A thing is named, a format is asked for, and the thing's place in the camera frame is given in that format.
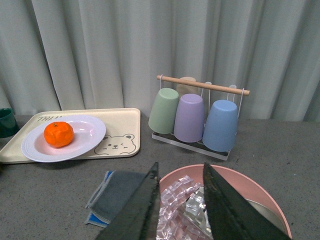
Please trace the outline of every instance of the mandarin orange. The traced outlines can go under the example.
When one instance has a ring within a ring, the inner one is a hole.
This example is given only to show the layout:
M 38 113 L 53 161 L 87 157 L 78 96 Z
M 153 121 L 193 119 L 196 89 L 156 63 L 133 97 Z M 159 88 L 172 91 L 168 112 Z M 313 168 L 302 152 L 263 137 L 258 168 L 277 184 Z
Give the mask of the mandarin orange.
M 74 139 L 74 130 L 72 126 L 65 121 L 55 121 L 45 127 L 45 141 L 55 148 L 64 147 Z

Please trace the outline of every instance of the cloth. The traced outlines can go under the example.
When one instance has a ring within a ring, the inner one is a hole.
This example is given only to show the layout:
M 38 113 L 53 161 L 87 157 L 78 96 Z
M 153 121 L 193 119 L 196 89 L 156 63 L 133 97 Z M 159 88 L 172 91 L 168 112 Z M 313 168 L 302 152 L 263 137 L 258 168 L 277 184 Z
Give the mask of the cloth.
M 145 176 L 145 174 L 139 172 L 107 171 L 103 181 L 85 206 L 90 209 L 90 213 L 84 223 L 103 228 L 108 226 Z

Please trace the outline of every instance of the wooden handle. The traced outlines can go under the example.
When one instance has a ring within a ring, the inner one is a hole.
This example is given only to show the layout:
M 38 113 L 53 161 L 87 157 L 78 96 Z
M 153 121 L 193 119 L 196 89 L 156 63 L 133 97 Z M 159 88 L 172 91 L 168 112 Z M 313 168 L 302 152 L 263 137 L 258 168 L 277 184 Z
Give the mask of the wooden handle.
M 249 96 L 249 94 L 250 94 L 249 90 L 242 90 L 242 89 L 238 89 L 238 88 L 231 88 L 231 87 L 219 86 L 219 85 L 211 85 L 211 84 L 207 84 L 207 83 L 203 83 L 203 82 L 189 81 L 189 80 L 179 79 L 179 78 L 174 78 L 174 77 L 169 77 L 169 76 L 162 76 L 162 79 L 161 79 L 161 76 L 158 75 L 156 77 L 156 79 L 163 80 L 163 81 L 170 82 L 170 83 L 183 84 L 183 85 L 198 87 L 198 88 L 202 88 L 202 89 L 210 89 L 210 90 L 215 90 L 215 91 L 220 91 L 220 92 L 230 93 L 230 94 L 241 95 L 242 91 L 243 91 L 244 96 Z

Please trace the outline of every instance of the curtain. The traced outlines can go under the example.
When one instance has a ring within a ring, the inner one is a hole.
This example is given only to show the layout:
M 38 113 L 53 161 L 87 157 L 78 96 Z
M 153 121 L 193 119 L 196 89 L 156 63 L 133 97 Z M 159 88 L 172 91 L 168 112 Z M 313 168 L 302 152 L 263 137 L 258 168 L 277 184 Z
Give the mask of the curtain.
M 320 122 L 319 23 L 318 0 L 0 0 L 0 108 L 149 116 L 163 74 L 250 90 L 241 119 Z

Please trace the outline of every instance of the plate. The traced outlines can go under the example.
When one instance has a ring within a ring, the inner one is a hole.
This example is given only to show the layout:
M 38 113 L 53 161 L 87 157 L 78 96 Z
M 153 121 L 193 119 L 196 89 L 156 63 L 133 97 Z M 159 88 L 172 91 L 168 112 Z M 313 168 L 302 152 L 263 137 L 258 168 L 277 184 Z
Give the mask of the plate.
M 67 122 L 74 132 L 72 142 L 64 147 L 50 146 L 44 137 L 44 130 L 52 122 Z M 21 151 L 28 159 L 40 163 L 54 163 L 78 157 L 97 146 L 106 134 L 106 125 L 90 115 L 70 115 L 55 118 L 39 125 L 28 133 L 21 144 Z

